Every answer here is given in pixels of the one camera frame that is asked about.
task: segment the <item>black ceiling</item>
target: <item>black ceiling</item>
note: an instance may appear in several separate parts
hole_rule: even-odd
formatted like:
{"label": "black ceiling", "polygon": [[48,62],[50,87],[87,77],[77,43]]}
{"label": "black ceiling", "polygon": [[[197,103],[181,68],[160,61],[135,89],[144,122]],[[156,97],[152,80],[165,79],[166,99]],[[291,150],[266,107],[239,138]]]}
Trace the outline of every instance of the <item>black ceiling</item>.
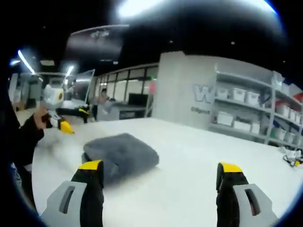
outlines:
{"label": "black ceiling", "polygon": [[[35,50],[39,59],[52,59],[59,71],[67,38],[71,32],[94,26],[122,23],[115,16],[124,0],[20,2],[14,6],[17,26],[9,26],[12,58],[18,48]],[[295,1],[271,1],[284,28],[285,39],[273,36],[258,15],[246,20],[237,3],[222,7],[228,0],[166,0],[132,20],[125,34],[118,65],[98,67],[97,74],[112,69],[158,61],[161,52],[183,50],[186,54],[205,54],[251,62],[283,73],[299,83],[302,52],[299,7]]]}

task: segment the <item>folded towel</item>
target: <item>folded towel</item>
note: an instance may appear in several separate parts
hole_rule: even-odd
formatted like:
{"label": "folded towel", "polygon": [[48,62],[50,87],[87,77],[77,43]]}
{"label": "folded towel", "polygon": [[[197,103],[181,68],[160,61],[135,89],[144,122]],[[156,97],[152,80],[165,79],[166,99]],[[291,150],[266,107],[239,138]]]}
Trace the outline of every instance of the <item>folded towel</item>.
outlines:
{"label": "folded towel", "polygon": [[84,162],[103,161],[104,186],[127,175],[143,173],[159,163],[154,149],[128,133],[92,140],[83,149]]}

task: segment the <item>desk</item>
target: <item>desk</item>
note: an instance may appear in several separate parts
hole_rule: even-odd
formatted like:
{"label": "desk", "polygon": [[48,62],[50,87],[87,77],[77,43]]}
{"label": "desk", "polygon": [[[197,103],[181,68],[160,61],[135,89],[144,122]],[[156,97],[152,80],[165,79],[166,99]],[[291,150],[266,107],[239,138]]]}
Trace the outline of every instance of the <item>desk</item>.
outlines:
{"label": "desk", "polygon": [[83,145],[95,138],[128,132],[153,147],[160,163],[150,172],[104,189],[107,227],[216,226],[216,174],[220,161],[240,166],[282,216],[303,180],[277,148],[152,118],[74,126],[74,135],[49,129],[32,165],[38,212],[49,195],[81,165]]}

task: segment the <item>white shelving unit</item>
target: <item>white shelving unit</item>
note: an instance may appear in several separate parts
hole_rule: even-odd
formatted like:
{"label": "white shelving unit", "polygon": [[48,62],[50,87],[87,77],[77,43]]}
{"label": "white shelving unit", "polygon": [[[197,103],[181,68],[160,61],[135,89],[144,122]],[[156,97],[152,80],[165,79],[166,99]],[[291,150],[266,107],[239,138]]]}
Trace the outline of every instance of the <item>white shelving unit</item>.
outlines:
{"label": "white shelving unit", "polygon": [[[266,129],[263,130],[263,134],[255,134],[255,133],[252,133],[249,131],[242,131],[239,129],[235,129],[233,127],[220,125],[220,124],[216,124],[213,122],[210,123],[209,129],[211,129],[212,131],[213,130],[223,131],[225,134],[231,133],[231,135],[234,135],[234,134],[247,135],[247,136],[257,139],[258,142],[265,143],[265,144],[274,143],[279,146],[290,146],[292,148],[302,148],[300,145],[300,140],[298,140],[294,144],[294,143],[288,143],[286,141],[271,137],[271,132],[274,127],[275,118],[286,122],[289,125],[289,128],[296,126],[298,128],[298,130],[296,131],[296,136],[301,135],[302,129],[303,129],[303,124],[302,124],[303,119],[301,119],[301,123],[297,123],[297,122],[294,122],[294,121],[290,120],[289,118],[275,112],[276,99],[280,98],[280,99],[283,99],[290,106],[297,107],[297,109],[301,110],[301,113],[303,113],[302,103],[300,103],[298,100],[296,100],[292,96],[285,94],[283,91],[276,89],[274,86],[275,80],[276,80],[275,73],[273,73],[273,75],[272,75],[271,83],[266,83],[266,82],[263,82],[263,81],[260,81],[260,80],[257,80],[257,79],[251,78],[251,77],[246,77],[243,75],[237,75],[237,74],[233,74],[233,73],[217,71],[217,84],[218,83],[227,83],[227,84],[234,85],[234,87],[241,86],[243,88],[257,90],[257,91],[260,91],[260,94],[261,94],[261,96],[263,96],[263,98],[261,98],[261,105],[256,106],[256,105],[249,105],[245,102],[239,102],[239,101],[229,99],[229,98],[222,99],[219,97],[215,97],[214,106],[216,103],[217,104],[223,103],[223,104],[234,106],[237,108],[245,108],[247,110],[258,112],[260,114],[260,116],[266,115],[267,117],[269,117],[269,120],[268,120],[268,125],[266,126]],[[265,94],[270,96],[269,97],[269,102],[270,102],[269,108],[261,107],[265,103],[265,98],[264,98]]]}

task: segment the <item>table surface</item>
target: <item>table surface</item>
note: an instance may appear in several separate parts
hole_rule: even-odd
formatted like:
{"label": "table surface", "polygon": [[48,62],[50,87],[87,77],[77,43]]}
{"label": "table surface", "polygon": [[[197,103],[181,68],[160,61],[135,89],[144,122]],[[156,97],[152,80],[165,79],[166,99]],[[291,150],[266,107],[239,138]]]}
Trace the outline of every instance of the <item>table surface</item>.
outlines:
{"label": "table surface", "polygon": [[50,194],[71,180],[81,165],[83,145],[128,132],[153,147],[160,163],[148,173],[104,189],[107,227],[216,226],[216,174],[219,162],[242,168],[273,202],[281,217],[297,194],[303,170],[282,160],[275,147],[152,118],[74,126],[75,134],[45,130],[32,165],[36,208],[41,214]]}

